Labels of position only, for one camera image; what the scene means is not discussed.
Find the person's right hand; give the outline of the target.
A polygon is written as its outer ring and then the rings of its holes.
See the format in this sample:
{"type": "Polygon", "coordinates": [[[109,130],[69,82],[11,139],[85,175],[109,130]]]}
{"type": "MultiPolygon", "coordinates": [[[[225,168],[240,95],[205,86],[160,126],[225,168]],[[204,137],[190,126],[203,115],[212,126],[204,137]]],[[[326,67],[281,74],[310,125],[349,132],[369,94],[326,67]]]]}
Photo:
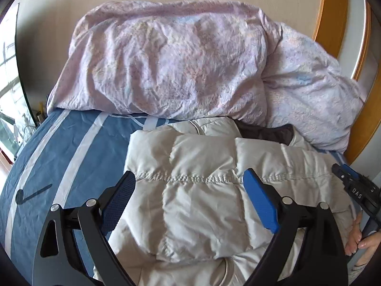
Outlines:
{"type": "Polygon", "coordinates": [[[365,249],[366,251],[363,256],[365,258],[370,258],[380,245],[380,232],[376,232],[366,238],[362,238],[362,233],[360,230],[361,220],[362,212],[360,212],[353,221],[352,229],[349,233],[348,241],[345,246],[345,253],[347,256],[351,256],[352,254],[355,254],[357,250],[365,249]]]}

